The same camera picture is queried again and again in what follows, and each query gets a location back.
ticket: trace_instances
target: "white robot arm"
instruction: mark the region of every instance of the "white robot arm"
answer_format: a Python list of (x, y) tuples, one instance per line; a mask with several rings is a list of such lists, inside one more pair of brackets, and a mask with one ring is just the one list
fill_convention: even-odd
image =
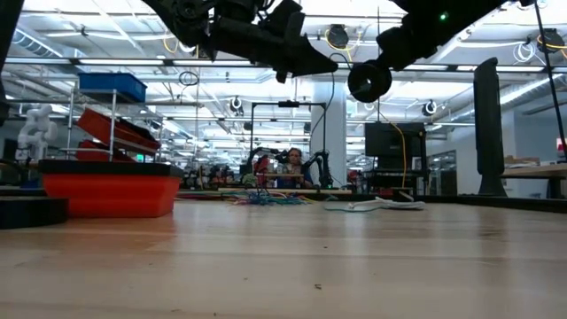
[[(50, 113), (51, 105), (27, 111), (26, 125), (18, 134), (16, 160), (42, 160), (45, 157), (48, 142), (54, 141), (58, 135), (57, 124), (49, 119)], [(35, 146), (35, 154), (31, 154), (31, 146)]]

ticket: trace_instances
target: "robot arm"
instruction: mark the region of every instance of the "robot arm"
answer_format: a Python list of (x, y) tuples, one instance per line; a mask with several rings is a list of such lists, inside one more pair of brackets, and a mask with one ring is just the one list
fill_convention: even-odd
[[(285, 82), (288, 73), (324, 74), (338, 68), (300, 34), (305, 13), (293, 0), (283, 0), (270, 14), (273, 0), (143, 1), (182, 43), (198, 45), (211, 60), (217, 51), (247, 58), (273, 67), (279, 82)], [(252, 23), (256, 17), (260, 17), (257, 25)]]
[[(47, 152), (48, 142), (57, 138), (57, 124), (50, 121), (51, 105), (27, 111), (26, 125), (18, 134), (18, 160), (42, 160)], [(29, 147), (35, 146), (35, 154), (29, 153)]]
[[(408, 14), (400, 27), (392, 27), (378, 35), (382, 54), (353, 67), (348, 75), (348, 88), (364, 103), (372, 103), (385, 94), (392, 85), (390, 69), (400, 71), (437, 52), (447, 43), (492, 10), (508, 0), (392, 0)], [(535, 0), (519, 0), (526, 6)]]
[(305, 174), (309, 168), (317, 163), (319, 168), (319, 183), (322, 188), (329, 188), (333, 184), (333, 178), (329, 169), (329, 153), (327, 151), (318, 151), (301, 166), (301, 174)]
[(254, 156), (256, 156), (256, 154), (258, 154), (258, 153), (267, 153), (267, 154), (275, 155), (276, 160), (278, 160), (279, 162), (282, 162), (282, 163), (285, 162), (285, 160), (287, 159), (287, 151), (280, 152), (277, 149), (269, 149), (267, 147), (258, 147), (258, 148), (254, 149), (250, 152), (250, 156), (248, 156), (248, 160), (246, 161), (246, 172), (244, 172), (243, 175), (254, 173), (253, 167), (252, 167), (252, 161), (254, 160)]

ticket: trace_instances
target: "blue bin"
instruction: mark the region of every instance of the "blue bin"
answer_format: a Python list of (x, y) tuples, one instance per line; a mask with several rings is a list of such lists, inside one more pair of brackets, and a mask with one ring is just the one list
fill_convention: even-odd
[(81, 73), (79, 91), (101, 102), (111, 103), (113, 91), (118, 92), (118, 103), (145, 102), (146, 86), (134, 75), (127, 73)]

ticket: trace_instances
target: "white pillar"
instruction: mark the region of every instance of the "white pillar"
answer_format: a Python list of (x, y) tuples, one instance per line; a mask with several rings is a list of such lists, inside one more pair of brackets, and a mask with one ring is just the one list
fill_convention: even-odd
[[(315, 103), (329, 103), (333, 92), (332, 82), (314, 82)], [(334, 187), (346, 184), (346, 92), (343, 82), (336, 82), (333, 99), (327, 105), (327, 129), (325, 148), (329, 151), (330, 173), (335, 177)], [(317, 128), (315, 123), (323, 114), (319, 106), (311, 107), (311, 150), (310, 154), (323, 148), (323, 122), (321, 120)], [(315, 183), (319, 183), (319, 174), (316, 164), (311, 167), (311, 174)]]

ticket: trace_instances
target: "overhead duct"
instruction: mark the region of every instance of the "overhead duct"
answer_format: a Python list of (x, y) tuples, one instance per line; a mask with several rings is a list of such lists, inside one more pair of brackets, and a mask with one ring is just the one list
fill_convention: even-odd
[[(567, 86), (567, 75), (555, 74), (553, 79), (557, 89)], [(500, 91), (501, 111), (504, 113), (533, 100), (542, 98), (550, 93), (549, 79), (547, 77), (545, 79), (527, 82), (523, 85), (510, 85)], [(456, 115), (452, 115), (448, 121), (466, 121), (472, 119), (472, 114), (474, 114), (474, 105), (475, 104), (473, 102), (459, 108), (464, 111)], [(447, 117), (437, 119), (436, 121), (444, 120), (447, 121)]]
[[(51, 40), (42, 37), (34, 30), (18, 24), (12, 36), (12, 45), (18, 45), (21, 48), (41, 58), (88, 58), (82, 51), (67, 47), (65, 45), (54, 43)], [(77, 74), (79, 72), (88, 72), (88, 66), (54, 66), (63, 73)]]

